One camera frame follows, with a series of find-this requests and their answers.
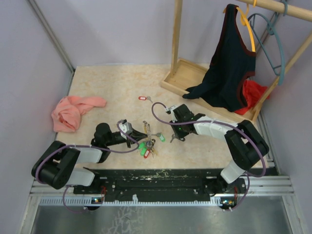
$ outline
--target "metal floor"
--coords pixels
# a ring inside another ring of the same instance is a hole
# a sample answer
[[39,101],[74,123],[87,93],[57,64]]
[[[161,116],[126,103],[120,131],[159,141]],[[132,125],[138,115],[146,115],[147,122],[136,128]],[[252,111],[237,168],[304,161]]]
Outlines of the metal floor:
[[219,207],[101,207],[74,214],[39,206],[32,234],[291,234],[281,197],[247,197],[233,212]]

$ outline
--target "wooden base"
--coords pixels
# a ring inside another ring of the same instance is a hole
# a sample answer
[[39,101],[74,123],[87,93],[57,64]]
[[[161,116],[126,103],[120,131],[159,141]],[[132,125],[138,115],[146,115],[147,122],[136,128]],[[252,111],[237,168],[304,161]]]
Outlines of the wooden base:
[[[182,96],[183,94],[188,93],[185,89],[199,85],[206,72],[207,68],[180,58],[177,62],[176,72],[172,74],[170,71],[164,81],[160,83],[160,86]],[[261,106],[258,106],[257,109],[251,109],[241,116],[234,112],[229,112],[225,108],[212,107],[202,98],[194,99],[192,101],[235,122],[241,122],[242,120],[247,119],[255,123],[261,109]]]

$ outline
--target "wooden clothes rack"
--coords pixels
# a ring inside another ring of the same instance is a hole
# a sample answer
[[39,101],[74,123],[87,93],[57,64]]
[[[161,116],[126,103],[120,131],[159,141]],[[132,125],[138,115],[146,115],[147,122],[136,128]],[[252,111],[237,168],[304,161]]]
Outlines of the wooden clothes rack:
[[[182,58],[178,59],[177,57],[180,37],[180,26],[181,26],[182,1],[183,0],[175,0],[171,69],[170,72],[167,74],[166,78],[160,83],[161,87],[169,91],[172,91],[180,96],[188,93],[187,91],[185,91],[185,89],[199,85],[202,82],[208,70],[207,68],[199,66],[198,64],[195,64]],[[237,1],[245,2],[251,5],[253,5],[254,3],[254,0],[237,0]],[[284,13],[285,11],[285,5],[281,2],[277,2],[274,0],[257,0],[256,6],[279,13]],[[288,16],[312,22],[312,11],[307,9],[302,9],[296,6],[288,5],[288,10],[286,14]],[[302,43],[302,45],[299,47],[299,49],[295,52],[293,57],[287,62],[285,67],[285,74],[287,74],[287,72],[291,69],[294,63],[311,44],[311,42],[312,42],[312,31],[310,35],[306,38],[306,40]],[[273,83],[262,95],[256,106],[254,106],[252,109],[250,109],[246,114],[242,116],[234,112],[229,112],[225,108],[212,107],[202,98],[194,99],[192,101],[233,121],[240,122],[244,119],[247,119],[251,122],[255,122],[257,120],[263,102],[274,90],[274,88],[278,84],[278,80],[279,77],[276,77]]]

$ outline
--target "blue hanger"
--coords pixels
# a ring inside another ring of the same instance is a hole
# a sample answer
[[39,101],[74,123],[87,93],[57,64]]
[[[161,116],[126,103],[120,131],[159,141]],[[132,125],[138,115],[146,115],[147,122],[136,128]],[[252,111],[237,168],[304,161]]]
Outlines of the blue hanger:
[[[283,15],[286,14],[287,12],[287,3],[283,1],[283,3],[285,4],[285,12]],[[272,60],[268,54],[268,51],[266,50],[266,48],[264,47],[263,43],[261,42],[261,39],[260,37],[258,36],[258,34],[256,33],[255,29],[254,29],[254,22],[255,22],[255,16],[258,15],[258,16],[261,16],[267,23],[267,31],[269,33],[269,35],[275,35],[275,38],[276,38],[276,42],[277,42],[277,45],[278,45],[278,48],[279,48],[279,52],[280,52],[280,56],[281,56],[281,64],[278,65],[278,66],[274,66],[273,63],[272,63]],[[261,45],[266,57],[268,58],[269,60],[269,63],[275,73],[275,75],[279,76],[279,80],[278,80],[278,85],[281,85],[283,83],[283,80],[284,80],[284,74],[285,74],[285,58],[284,58],[284,50],[283,50],[283,47],[282,47],[282,43],[281,43],[281,40],[279,39],[279,36],[276,32],[276,29],[274,27],[274,25],[268,20],[268,18],[266,18],[263,14],[260,14],[260,13],[255,13],[255,14],[252,14],[251,16],[249,16],[248,18],[248,21],[250,21],[250,27],[252,28],[253,30],[253,33],[255,35],[255,37],[257,38],[259,44]]]

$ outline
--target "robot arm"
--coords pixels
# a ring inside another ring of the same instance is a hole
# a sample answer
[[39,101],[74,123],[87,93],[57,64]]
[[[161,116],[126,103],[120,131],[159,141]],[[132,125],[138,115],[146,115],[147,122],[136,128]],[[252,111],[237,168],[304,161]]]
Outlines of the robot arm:
[[[147,137],[146,134],[133,129],[131,123],[127,122],[127,120],[120,123],[119,127],[124,133],[128,134],[136,141],[140,141]],[[127,143],[128,148],[131,148],[131,144],[134,144],[135,142],[129,140],[120,131],[113,133],[107,123],[100,123],[96,127],[94,138],[91,141],[92,146],[108,150],[108,146],[121,143]],[[64,146],[64,143],[54,141],[35,163],[31,171],[32,176],[36,177],[38,167],[51,153]],[[102,163],[107,159],[109,154],[109,151],[94,148],[65,148],[53,155],[43,164],[39,171],[39,179],[55,189],[60,189],[65,185],[90,186],[97,175],[87,168],[75,168],[75,165],[84,162]]]
[[[171,127],[175,133],[175,138],[182,141],[185,141],[185,136],[194,133],[197,135],[211,136],[228,144],[233,159],[220,174],[226,183],[231,184],[259,161],[259,155],[253,146],[249,142],[245,143],[242,135],[233,128],[217,124],[214,122],[215,119],[211,119],[204,114],[194,115],[185,104],[172,106],[167,109],[167,113],[172,116],[171,123],[201,120],[211,121],[210,123],[171,125]],[[269,152],[267,143],[251,122],[244,120],[241,123],[227,124],[242,130],[256,144],[263,156]]]

